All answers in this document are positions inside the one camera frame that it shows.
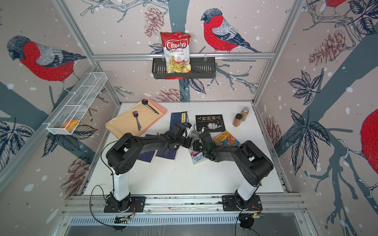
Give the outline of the grey striped cloth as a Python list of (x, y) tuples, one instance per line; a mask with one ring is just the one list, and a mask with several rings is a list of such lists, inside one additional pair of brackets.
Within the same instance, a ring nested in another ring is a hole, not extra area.
[(194, 130), (191, 130), (188, 137), (191, 138), (191, 145), (193, 146), (195, 141), (199, 140), (200, 139), (200, 132), (196, 131), (195, 129)]

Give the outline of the colourful treehouse book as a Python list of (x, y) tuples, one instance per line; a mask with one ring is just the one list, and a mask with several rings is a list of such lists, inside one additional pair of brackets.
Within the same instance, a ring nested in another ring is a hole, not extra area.
[(202, 152), (194, 151), (193, 149), (190, 148), (189, 153), (191, 155), (191, 160), (192, 160), (194, 165), (207, 160), (207, 158), (204, 156), (204, 154)]

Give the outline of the dark blue book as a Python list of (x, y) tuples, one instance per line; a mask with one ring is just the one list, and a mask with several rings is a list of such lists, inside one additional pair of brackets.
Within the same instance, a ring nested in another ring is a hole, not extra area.
[(143, 161), (143, 162), (147, 162), (147, 163), (151, 163), (154, 156), (155, 156), (155, 153), (156, 153), (155, 150), (141, 153), (138, 157), (138, 160)]
[(161, 157), (161, 158), (165, 158), (165, 159), (168, 159), (168, 160), (175, 160), (176, 154), (177, 154), (176, 149), (175, 150), (167, 149), (167, 150), (158, 150), (157, 153), (156, 153), (156, 156)]

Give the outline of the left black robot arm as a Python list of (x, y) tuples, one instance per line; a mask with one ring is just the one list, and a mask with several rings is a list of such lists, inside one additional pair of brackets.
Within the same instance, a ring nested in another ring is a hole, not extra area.
[(122, 202), (130, 197), (128, 172), (135, 165), (140, 154), (158, 150), (189, 148), (191, 139), (187, 137), (189, 123), (175, 124), (172, 130), (149, 137), (133, 136), (126, 133), (106, 153), (108, 166), (112, 171), (113, 197)]

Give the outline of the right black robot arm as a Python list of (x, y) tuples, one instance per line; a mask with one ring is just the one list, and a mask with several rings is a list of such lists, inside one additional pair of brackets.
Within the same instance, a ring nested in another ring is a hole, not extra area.
[(191, 147), (213, 162), (234, 162), (243, 181), (235, 191), (235, 205), (246, 209), (261, 186), (262, 180), (274, 169), (273, 162), (250, 140), (236, 146), (217, 146), (209, 132), (192, 141)]

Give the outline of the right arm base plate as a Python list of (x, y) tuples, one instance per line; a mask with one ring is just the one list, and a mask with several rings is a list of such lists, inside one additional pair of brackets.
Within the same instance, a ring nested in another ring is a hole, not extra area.
[(254, 195), (249, 200), (243, 200), (239, 196), (235, 195), (222, 195), (221, 203), (223, 206), (223, 211), (262, 211), (263, 207), (261, 204), (260, 197)]

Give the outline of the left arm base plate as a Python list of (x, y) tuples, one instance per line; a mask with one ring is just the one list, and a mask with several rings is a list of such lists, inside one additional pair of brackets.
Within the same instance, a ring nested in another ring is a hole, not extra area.
[(106, 198), (104, 207), (105, 213), (139, 213), (143, 212), (145, 206), (146, 197), (144, 196), (127, 196), (121, 201), (115, 199), (114, 196)]

